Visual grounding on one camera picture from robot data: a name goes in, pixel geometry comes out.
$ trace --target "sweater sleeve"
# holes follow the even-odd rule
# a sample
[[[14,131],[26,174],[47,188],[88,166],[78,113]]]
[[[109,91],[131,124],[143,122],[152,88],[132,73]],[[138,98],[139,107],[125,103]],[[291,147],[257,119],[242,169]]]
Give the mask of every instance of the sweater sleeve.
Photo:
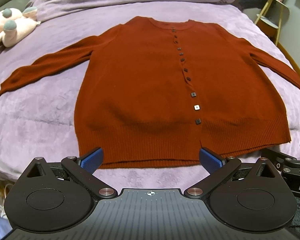
[[[35,83],[46,76],[58,74],[90,59],[93,50],[113,40],[121,25],[117,25],[100,36],[90,36],[58,52],[46,54],[29,66],[16,69],[1,84],[0,96]]]
[[[272,57],[265,51],[254,47],[250,42],[244,38],[237,38],[236,36],[230,34],[220,25],[215,24],[219,33],[230,42],[236,49],[242,51],[243,53],[248,53],[250,57],[263,67],[271,69],[273,72],[280,75],[282,78],[296,86],[300,89],[300,77],[298,74],[287,64],[281,60]]]

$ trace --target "cardigan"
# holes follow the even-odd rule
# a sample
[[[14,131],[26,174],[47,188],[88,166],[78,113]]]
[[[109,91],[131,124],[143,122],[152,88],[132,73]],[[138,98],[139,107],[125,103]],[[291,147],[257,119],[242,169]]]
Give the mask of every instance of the cardigan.
[[[135,17],[16,69],[0,96],[87,60],[74,129],[80,156],[103,149],[101,168],[194,165],[201,147],[226,157],[291,141],[259,65],[300,89],[299,76],[215,23]]]

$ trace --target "purple bedspread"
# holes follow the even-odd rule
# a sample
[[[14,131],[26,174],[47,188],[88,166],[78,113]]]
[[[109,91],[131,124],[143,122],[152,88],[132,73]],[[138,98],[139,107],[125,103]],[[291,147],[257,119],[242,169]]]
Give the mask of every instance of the purple bedspread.
[[[231,5],[182,1],[136,2],[91,8],[43,22],[16,46],[0,54],[0,83],[13,70],[31,64],[42,55],[58,51],[84,37],[99,35],[135,16],[153,17],[166,22],[192,19],[218,23],[232,34],[246,38],[254,46],[289,63],[248,17]],[[43,156],[48,162],[59,162],[66,156],[78,155],[74,106],[87,65],[88,62],[82,63],[0,97],[0,177],[17,179],[36,156]],[[280,150],[300,159],[300,90],[271,70],[262,69],[287,108],[292,142],[281,145]],[[245,155],[242,159],[252,162],[257,157],[258,152]],[[184,190],[207,174],[201,166],[95,172],[98,178],[118,191],[124,187]]]

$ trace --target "ribbed hem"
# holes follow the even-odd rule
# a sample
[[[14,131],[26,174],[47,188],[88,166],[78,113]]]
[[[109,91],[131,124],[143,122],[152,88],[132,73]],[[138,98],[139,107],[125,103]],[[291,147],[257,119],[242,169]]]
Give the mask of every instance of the ribbed hem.
[[[145,168],[199,164],[200,131],[196,124],[143,123],[76,133],[80,155],[103,149],[101,168]]]
[[[143,123],[76,133],[80,155],[103,148],[100,168],[104,169],[196,165],[201,147],[227,157],[291,141],[286,114],[273,120],[240,119],[228,124],[203,120],[202,126]]]
[[[201,145],[223,157],[238,156],[291,141],[286,113],[275,119],[203,121]]]

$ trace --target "circular pad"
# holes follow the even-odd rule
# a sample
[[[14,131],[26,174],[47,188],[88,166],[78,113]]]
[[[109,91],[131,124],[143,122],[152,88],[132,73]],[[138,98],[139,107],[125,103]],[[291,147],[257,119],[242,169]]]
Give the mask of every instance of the circular pad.
[[[28,231],[69,228],[84,219],[93,207],[89,192],[70,181],[46,175],[28,178],[18,187],[13,198],[7,196],[6,214],[10,223]]]
[[[291,191],[259,181],[253,188],[249,180],[216,188],[209,198],[212,212],[227,225],[248,232],[270,232],[289,224],[296,212]]]
[[[249,188],[237,195],[238,202],[248,209],[262,210],[274,204],[274,197],[265,190]]]
[[[62,192],[51,188],[37,190],[27,198],[30,207],[37,210],[49,210],[60,206],[65,200]]]

